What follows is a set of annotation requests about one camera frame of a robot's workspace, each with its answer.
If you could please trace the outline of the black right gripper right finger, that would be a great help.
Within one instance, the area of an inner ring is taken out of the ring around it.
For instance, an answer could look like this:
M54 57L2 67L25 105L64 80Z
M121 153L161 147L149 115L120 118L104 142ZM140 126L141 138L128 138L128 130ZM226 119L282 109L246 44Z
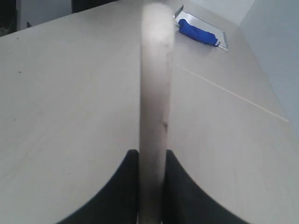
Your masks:
M175 154L166 151L162 202L163 224L245 224L188 175Z

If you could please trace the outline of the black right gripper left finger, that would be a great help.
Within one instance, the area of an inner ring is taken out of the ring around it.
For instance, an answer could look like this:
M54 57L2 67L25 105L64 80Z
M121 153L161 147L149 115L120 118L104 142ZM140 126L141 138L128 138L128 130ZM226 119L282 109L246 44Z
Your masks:
M138 160L128 150L106 185L85 205L61 220L61 224L136 224L138 213Z

